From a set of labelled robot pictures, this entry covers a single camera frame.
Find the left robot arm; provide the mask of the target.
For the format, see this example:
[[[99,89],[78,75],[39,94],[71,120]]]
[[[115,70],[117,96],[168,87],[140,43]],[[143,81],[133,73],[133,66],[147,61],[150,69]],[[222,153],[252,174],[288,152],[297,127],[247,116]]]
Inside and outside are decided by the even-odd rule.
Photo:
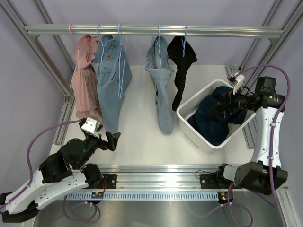
[[[80,189],[101,189],[101,198],[106,188],[116,187],[113,175],[101,173],[88,161],[97,149],[115,151],[121,134],[106,132],[107,140],[85,135],[85,140],[71,139],[50,155],[20,189],[1,194],[4,223],[28,221],[53,201]]]

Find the light blue wire hanger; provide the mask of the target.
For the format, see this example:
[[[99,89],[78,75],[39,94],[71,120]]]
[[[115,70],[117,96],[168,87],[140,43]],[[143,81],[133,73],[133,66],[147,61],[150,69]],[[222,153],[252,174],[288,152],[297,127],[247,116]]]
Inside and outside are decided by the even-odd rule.
[[[124,73],[125,73],[125,51],[123,44],[125,44],[125,49],[127,49],[127,36],[121,37],[121,29],[122,25],[119,23],[118,25],[118,39],[120,44],[120,54],[119,54],[119,85],[118,85],[118,98],[122,98],[122,91],[123,91],[123,83],[124,83]]]

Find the light denim skirt with buttons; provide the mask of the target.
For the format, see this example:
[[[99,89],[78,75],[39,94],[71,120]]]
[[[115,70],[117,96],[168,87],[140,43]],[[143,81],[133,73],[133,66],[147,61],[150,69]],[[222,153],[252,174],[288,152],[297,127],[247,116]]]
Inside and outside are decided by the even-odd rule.
[[[103,124],[106,130],[110,133],[118,132],[120,112],[125,99],[125,93],[133,76],[126,57],[122,98],[119,99],[118,59],[120,54],[120,44],[118,36],[113,37],[114,39],[110,41],[105,48],[102,63],[95,63],[95,59],[91,63],[98,80],[97,93],[101,106]]]

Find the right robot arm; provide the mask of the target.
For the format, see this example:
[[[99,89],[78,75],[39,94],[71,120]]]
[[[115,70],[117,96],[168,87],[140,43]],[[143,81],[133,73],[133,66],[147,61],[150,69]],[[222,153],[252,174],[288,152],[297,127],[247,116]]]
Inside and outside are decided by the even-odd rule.
[[[251,161],[238,167],[221,164],[217,168],[215,183],[219,187],[226,187],[233,182],[236,187],[271,195],[288,178],[287,171],[281,169],[278,150],[287,98],[277,94],[276,78],[259,78],[252,95],[240,92],[243,75],[236,73],[229,80],[233,89],[220,95],[219,103],[210,110],[211,114],[223,119],[235,116],[241,110],[253,111],[257,121],[257,134]]]

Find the light blue hanger of denim skirt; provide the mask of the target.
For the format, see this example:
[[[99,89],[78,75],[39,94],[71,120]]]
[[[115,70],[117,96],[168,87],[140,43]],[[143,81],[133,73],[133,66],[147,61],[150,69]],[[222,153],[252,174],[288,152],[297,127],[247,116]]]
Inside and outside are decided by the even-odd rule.
[[[102,63],[103,57],[105,54],[105,48],[106,48],[107,44],[114,39],[114,37],[112,35],[102,36],[99,33],[99,26],[100,26],[100,23],[98,23],[96,25],[96,34],[97,34],[97,37],[99,38],[99,43],[98,43],[98,48],[97,48],[97,51],[95,54],[95,63]]]

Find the dark blue denim skirt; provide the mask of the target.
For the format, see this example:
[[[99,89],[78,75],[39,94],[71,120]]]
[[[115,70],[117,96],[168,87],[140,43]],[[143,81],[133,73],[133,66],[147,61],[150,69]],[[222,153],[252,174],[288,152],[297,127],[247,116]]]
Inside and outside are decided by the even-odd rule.
[[[218,96],[232,92],[232,88],[227,86],[217,87],[211,95]],[[227,118],[218,118],[210,113],[215,105],[215,100],[207,95],[201,102],[196,112],[189,117],[187,122],[208,142],[214,146],[223,143],[229,134],[229,123],[241,125],[247,115],[246,110],[238,110],[231,113]]]

